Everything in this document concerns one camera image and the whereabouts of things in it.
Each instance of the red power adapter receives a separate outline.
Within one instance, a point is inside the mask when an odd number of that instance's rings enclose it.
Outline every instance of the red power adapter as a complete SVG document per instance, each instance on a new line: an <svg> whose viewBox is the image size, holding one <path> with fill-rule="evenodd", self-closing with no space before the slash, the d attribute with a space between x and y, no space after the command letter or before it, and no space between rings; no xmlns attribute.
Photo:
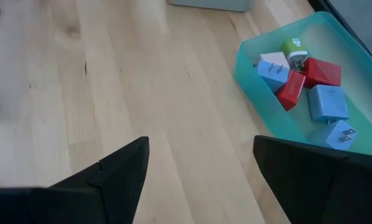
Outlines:
<svg viewBox="0 0 372 224"><path fill-rule="evenodd" d="M341 66L316 58L308 58L304 62L306 81L304 87L315 85L341 86Z"/></svg>
<svg viewBox="0 0 372 224"><path fill-rule="evenodd" d="M287 83L276 93L277 99L286 111L297 104L304 82L304 74L291 70Z"/></svg>

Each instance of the wood grain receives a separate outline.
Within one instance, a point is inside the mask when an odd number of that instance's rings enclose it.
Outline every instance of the wood grain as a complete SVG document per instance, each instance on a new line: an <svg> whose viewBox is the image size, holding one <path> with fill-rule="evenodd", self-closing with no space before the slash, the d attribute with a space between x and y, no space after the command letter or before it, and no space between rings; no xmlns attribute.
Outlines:
<svg viewBox="0 0 372 224"><path fill-rule="evenodd" d="M264 123L232 77L243 40L312 13L165 0L0 0L0 187L49 186L139 136L135 223L288 223L252 146Z"/></svg>

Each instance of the translucent tray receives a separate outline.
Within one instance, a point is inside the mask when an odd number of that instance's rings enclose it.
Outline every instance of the translucent tray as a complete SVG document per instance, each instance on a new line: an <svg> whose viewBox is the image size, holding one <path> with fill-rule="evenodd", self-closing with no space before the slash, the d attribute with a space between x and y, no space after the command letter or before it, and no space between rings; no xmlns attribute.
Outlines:
<svg viewBox="0 0 372 224"><path fill-rule="evenodd" d="M277 138L309 143L306 136L326 125L311 120L306 89L297 106L286 112L253 67L259 54L278 52L282 42L293 37L301 39L310 56L341 65L348 123L358 132L349 151L372 155L372 57L327 12L316 12L241 44L235 79L268 130Z"/></svg>

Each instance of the light wood surface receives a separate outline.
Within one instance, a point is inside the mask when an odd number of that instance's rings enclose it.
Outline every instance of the light wood surface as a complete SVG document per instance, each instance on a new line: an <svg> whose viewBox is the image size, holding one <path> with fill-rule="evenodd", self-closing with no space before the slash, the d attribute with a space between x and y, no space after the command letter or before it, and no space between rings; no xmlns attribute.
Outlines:
<svg viewBox="0 0 372 224"><path fill-rule="evenodd" d="M268 134L231 71L242 40L305 0L251 12L164 0L0 0L0 187L49 186L139 136L135 223L287 223L255 163Z"/></svg>

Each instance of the light blue charger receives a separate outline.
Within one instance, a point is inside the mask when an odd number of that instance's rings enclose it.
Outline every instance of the light blue charger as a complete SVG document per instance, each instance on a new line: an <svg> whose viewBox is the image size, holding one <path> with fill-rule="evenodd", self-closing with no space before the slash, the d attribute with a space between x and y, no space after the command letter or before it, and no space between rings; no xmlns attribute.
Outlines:
<svg viewBox="0 0 372 224"><path fill-rule="evenodd" d="M309 90L308 96L313 121L327 122L349 119L341 87L315 85Z"/></svg>
<svg viewBox="0 0 372 224"><path fill-rule="evenodd" d="M286 84L288 73L290 72L288 68L282 65L276 65L275 63L263 60L259 61L256 70L273 93Z"/></svg>
<svg viewBox="0 0 372 224"><path fill-rule="evenodd" d="M348 149L357 136L357 132L346 121L336 121L322 129L312 131L308 139L319 146L338 150Z"/></svg>

